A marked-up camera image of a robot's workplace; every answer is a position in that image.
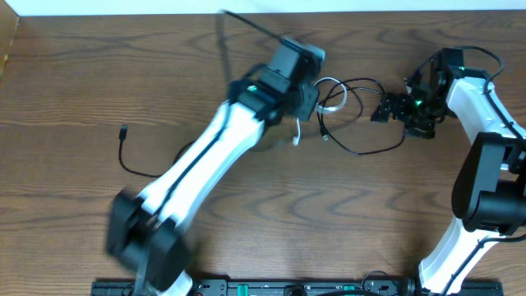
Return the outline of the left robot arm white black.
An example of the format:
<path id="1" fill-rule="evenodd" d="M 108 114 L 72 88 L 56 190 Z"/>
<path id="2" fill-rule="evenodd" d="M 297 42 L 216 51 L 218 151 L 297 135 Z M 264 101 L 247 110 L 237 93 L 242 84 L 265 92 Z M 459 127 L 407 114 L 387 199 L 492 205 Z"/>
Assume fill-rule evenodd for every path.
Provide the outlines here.
<path id="1" fill-rule="evenodd" d="M 186 295 L 185 233 L 229 168 L 285 116 L 306 121 L 325 51 L 284 38 L 269 63 L 228 84 L 209 126 L 172 167 L 138 194 L 121 190 L 109 212 L 106 252 L 135 272 L 132 295 Z"/>

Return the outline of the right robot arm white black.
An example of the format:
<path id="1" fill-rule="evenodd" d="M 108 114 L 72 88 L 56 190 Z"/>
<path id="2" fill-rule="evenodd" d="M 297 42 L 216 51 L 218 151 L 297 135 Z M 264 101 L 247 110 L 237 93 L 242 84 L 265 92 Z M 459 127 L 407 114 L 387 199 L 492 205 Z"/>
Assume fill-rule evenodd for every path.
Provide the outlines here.
<path id="1" fill-rule="evenodd" d="M 404 136 L 432 139 L 445 117 L 457 118 L 471 147 L 451 193 L 453 219 L 402 295 L 456 295 L 469 272 L 498 243 L 525 240 L 525 130 L 496 94 L 497 74 L 468 67 L 467 47 L 443 48 L 406 78 L 404 94 L 387 93 L 371 120 L 399 120 Z"/>

